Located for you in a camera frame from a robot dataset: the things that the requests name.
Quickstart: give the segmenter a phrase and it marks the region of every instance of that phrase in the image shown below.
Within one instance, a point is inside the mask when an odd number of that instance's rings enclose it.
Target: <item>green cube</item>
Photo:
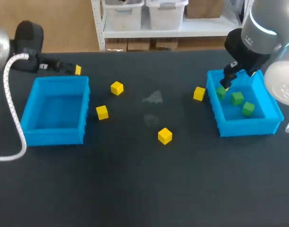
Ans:
[[[220,86],[217,88],[216,94],[217,94],[219,100],[223,100],[226,96],[226,90],[224,89],[224,87]]]
[[[246,117],[251,117],[253,115],[254,109],[254,104],[246,102],[242,108],[242,114]]]
[[[244,101],[244,97],[243,97],[242,92],[235,92],[231,94],[230,102],[233,105],[241,105],[243,101]]]

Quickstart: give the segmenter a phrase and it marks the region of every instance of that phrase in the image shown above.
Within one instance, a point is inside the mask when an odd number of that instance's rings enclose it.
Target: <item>white storage bin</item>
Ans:
[[[150,9],[152,30],[180,29],[188,0],[146,0]]]
[[[141,26],[141,8],[145,0],[102,0],[107,20],[114,31],[134,31]]]

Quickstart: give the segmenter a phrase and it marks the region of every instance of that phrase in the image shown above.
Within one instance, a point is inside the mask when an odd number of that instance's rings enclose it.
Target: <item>cardboard box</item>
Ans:
[[[223,0],[189,0],[187,18],[217,18],[222,14]]]
[[[127,39],[106,39],[106,51],[126,52],[127,47]]]
[[[178,38],[160,38],[156,41],[156,47],[174,51],[178,46]]]
[[[150,49],[150,39],[129,39],[128,51],[148,51]]]

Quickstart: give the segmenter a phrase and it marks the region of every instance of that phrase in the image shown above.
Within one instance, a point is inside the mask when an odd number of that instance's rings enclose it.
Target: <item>bin lid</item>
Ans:
[[[148,7],[156,7],[160,8],[161,6],[170,7],[170,6],[186,6],[188,4],[188,0],[145,0],[145,4]]]
[[[106,8],[140,7],[145,4],[145,0],[102,0]]]

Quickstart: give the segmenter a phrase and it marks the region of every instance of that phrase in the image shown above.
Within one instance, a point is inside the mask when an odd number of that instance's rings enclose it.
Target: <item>wall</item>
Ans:
[[[43,52],[99,51],[90,0],[0,0],[0,26],[11,38],[22,20],[44,28]]]

